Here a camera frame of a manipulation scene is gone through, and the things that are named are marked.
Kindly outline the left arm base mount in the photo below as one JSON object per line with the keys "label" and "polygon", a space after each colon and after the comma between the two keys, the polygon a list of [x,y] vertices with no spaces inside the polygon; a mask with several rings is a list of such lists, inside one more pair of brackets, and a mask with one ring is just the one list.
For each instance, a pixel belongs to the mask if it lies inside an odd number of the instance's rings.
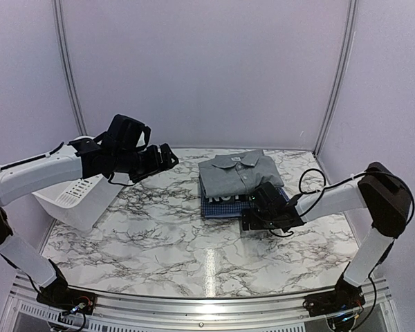
{"label": "left arm base mount", "polygon": [[85,290],[71,288],[65,276],[54,266],[55,279],[46,287],[40,286],[36,300],[39,303],[63,309],[69,313],[76,312],[91,315],[95,308],[96,294]]}

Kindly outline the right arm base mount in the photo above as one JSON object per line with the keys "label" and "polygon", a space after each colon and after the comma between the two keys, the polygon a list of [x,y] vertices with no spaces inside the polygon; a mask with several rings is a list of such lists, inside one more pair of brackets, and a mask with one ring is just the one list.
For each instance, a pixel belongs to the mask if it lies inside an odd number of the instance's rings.
{"label": "right arm base mount", "polygon": [[340,275],[333,290],[307,295],[303,308],[311,317],[328,315],[365,305],[362,288],[346,282]]}

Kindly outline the blue checked shirt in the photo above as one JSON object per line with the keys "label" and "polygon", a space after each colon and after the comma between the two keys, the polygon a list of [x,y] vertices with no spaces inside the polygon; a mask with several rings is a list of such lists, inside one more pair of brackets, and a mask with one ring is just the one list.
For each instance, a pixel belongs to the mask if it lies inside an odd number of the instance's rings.
{"label": "blue checked shirt", "polygon": [[212,204],[208,202],[208,198],[205,194],[205,189],[202,185],[199,185],[199,193],[201,197],[201,216],[205,219],[229,219],[237,218],[241,216],[241,211],[248,208],[255,208],[255,200],[252,198],[253,194],[257,193],[263,185],[268,185],[269,182],[263,183],[256,187],[253,191],[247,195],[251,200],[244,203],[229,203],[229,204]]}

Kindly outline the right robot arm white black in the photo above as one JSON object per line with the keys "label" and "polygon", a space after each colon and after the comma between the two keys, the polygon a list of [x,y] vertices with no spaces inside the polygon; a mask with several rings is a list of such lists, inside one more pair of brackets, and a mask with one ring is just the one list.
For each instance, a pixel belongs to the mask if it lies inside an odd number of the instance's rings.
{"label": "right robot arm white black", "polygon": [[251,207],[241,212],[242,232],[287,233],[331,215],[347,218],[358,251],[329,294],[329,304],[336,310],[356,298],[356,289],[387,258],[415,213],[409,185],[379,162],[337,183],[300,191],[290,199],[271,183],[263,183],[251,193],[250,202]]}

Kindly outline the black shirt white letters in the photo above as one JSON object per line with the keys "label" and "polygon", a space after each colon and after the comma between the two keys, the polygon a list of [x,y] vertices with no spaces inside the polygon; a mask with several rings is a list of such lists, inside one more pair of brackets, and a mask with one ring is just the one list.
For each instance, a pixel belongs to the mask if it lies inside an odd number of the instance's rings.
{"label": "black shirt white letters", "polygon": [[212,204],[244,203],[250,200],[251,198],[247,194],[207,198],[207,201]]}

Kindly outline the grey long sleeve shirt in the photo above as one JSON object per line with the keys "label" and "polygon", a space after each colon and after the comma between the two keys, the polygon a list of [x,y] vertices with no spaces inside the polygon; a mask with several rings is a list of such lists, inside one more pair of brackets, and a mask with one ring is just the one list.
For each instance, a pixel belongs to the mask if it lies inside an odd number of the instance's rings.
{"label": "grey long sleeve shirt", "polygon": [[199,163],[199,179],[208,199],[246,195],[265,182],[284,186],[274,160],[261,149],[203,161]]}

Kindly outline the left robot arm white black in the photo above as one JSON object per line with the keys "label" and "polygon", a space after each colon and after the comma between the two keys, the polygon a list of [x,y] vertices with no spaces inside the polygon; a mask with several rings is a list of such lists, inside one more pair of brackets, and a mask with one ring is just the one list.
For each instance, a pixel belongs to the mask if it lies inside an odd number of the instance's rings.
{"label": "left robot arm white black", "polygon": [[10,227],[4,207],[67,181],[101,175],[111,183],[116,174],[126,174],[136,184],[177,166],[178,157],[170,146],[150,144],[150,134],[146,124],[117,114],[109,128],[94,138],[76,138],[45,154],[0,166],[0,256],[39,285],[42,299],[66,308],[74,297],[57,265]]}

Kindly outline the white plastic bin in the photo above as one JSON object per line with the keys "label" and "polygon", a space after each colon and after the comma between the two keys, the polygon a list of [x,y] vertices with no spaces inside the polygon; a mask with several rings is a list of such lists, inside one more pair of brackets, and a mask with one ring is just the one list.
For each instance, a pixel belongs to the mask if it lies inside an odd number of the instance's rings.
{"label": "white plastic bin", "polygon": [[87,231],[102,216],[120,192],[120,187],[109,184],[101,174],[82,169],[84,162],[77,150],[82,143],[90,145],[91,138],[79,136],[53,154],[56,161],[63,157],[71,159],[71,172],[62,175],[61,182],[43,187],[32,195],[54,219],[77,230]]}

